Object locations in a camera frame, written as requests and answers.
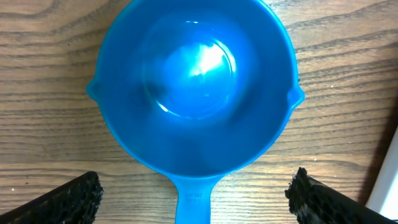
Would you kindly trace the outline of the white digital kitchen scale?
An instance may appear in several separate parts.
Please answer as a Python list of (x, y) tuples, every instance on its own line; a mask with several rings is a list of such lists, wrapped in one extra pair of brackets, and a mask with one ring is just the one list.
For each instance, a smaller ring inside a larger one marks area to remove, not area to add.
[(389, 145), (366, 206), (380, 215), (397, 222), (397, 131)]

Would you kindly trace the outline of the blue plastic measuring scoop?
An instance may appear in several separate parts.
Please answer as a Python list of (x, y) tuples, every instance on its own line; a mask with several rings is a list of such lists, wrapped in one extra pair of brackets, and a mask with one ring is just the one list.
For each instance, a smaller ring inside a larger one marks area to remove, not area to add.
[(262, 1), (132, 1), (86, 88), (117, 142), (178, 192), (176, 223), (209, 223), (211, 192), (263, 155), (304, 101), (295, 50)]

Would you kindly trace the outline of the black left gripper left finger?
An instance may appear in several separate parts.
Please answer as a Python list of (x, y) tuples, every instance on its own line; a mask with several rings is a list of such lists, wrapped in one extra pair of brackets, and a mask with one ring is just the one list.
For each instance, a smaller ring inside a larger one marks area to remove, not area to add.
[(3, 224), (92, 224), (104, 190), (89, 171), (1, 215)]

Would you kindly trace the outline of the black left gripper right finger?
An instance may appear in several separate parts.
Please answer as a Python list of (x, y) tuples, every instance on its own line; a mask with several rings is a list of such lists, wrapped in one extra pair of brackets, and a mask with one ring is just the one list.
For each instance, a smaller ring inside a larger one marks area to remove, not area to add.
[(307, 175), (301, 167), (285, 190), (299, 224), (396, 224)]

